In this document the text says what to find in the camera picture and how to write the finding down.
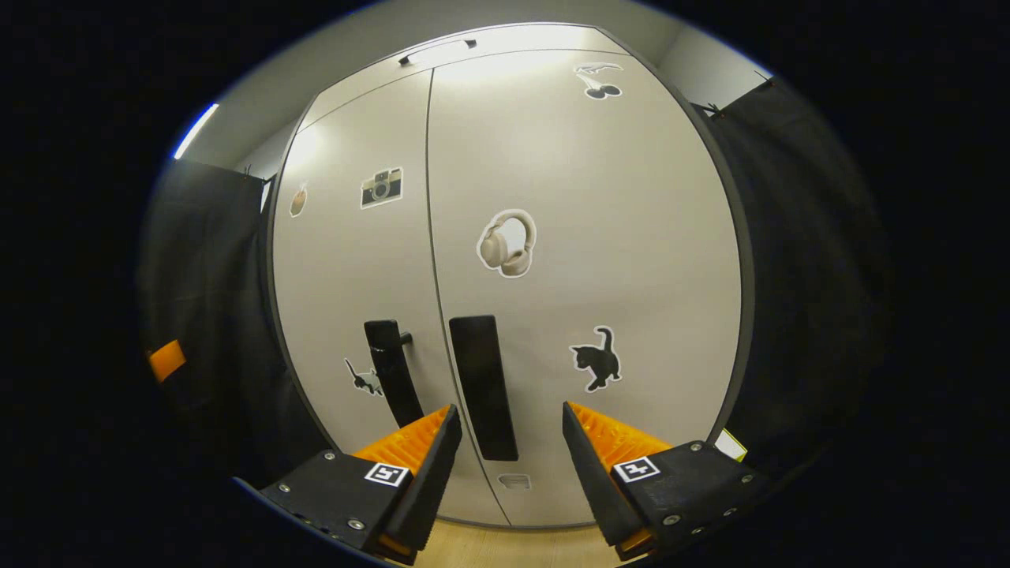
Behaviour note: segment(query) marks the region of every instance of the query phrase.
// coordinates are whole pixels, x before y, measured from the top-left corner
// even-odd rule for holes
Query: wooden floor
[[[415,568],[612,568],[624,564],[594,525],[579,529],[486,529],[436,519]]]

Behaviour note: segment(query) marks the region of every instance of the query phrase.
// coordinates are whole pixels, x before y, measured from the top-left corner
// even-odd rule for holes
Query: cabinet
[[[606,44],[593,28],[556,27]],[[384,397],[356,388],[343,361],[367,374],[363,323],[396,319],[413,338],[404,353],[423,411],[464,411],[446,517],[592,523],[564,401],[680,444],[707,438],[726,397],[740,269],[712,158],[633,57],[562,48],[454,58],[375,87],[299,126],[283,168],[273,277],[306,398],[341,451],[396,430]],[[368,181],[396,169],[400,197],[363,206]],[[480,244],[515,209],[532,218],[535,243],[528,271],[506,278]],[[511,230],[510,253],[523,232]],[[484,458],[476,408],[460,394],[449,322],[485,314],[497,325],[512,461]],[[580,346],[589,360],[615,356],[586,365]],[[609,378],[594,375],[608,365]]]

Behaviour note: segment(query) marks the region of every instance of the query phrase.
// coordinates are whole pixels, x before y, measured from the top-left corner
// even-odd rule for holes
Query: ceiling light
[[[210,119],[210,115],[213,114],[215,110],[217,110],[217,106],[218,104],[216,102],[210,105],[210,108],[204,111],[203,116],[201,116],[200,119],[196,121],[196,124],[193,124],[193,127],[190,128],[189,133],[187,133],[186,137],[183,138],[183,144],[179,145],[179,150],[176,151],[176,160],[179,160],[179,158],[183,155],[183,153],[186,152],[186,149],[189,147],[190,143],[193,141],[193,138],[196,137],[196,133],[199,132],[200,128],[202,128],[203,125],[207,122],[207,120]]]

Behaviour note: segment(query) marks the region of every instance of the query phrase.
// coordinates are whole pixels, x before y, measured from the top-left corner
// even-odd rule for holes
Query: black curtain
[[[162,386],[191,443],[216,473],[257,487],[326,447],[267,307],[263,184],[177,161],[154,193],[138,272],[145,349],[178,340],[186,357]]]
[[[779,477],[856,415],[884,360],[887,239],[854,162],[785,82],[706,121],[738,186],[754,264],[750,356],[726,428],[748,464]]]

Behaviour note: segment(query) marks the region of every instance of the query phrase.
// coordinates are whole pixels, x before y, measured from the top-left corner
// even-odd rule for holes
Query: camera sticker
[[[362,182],[362,209],[403,197],[403,168],[387,168]]]
[[[347,364],[350,376],[355,378],[355,388],[364,390],[372,396],[386,396],[382,393],[382,383],[379,382],[379,375],[376,374],[375,369],[370,370],[368,373],[358,374],[355,372],[355,368],[350,366],[350,361],[347,361],[346,357],[343,358],[343,362]]]
[[[569,348],[574,355],[575,368],[579,371],[589,371],[593,380],[586,385],[586,392],[607,388],[607,381],[621,380],[621,360],[614,353],[614,332],[607,325],[597,325],[593,328],[603,337],[603,344],[576,345]]]
[[[298,193],[291,199],[291,216],[297,217],[302,214],[302,209],[305,208],[305,201],[309,198],[309,184],[308,182],[302,182],[298,186]]]

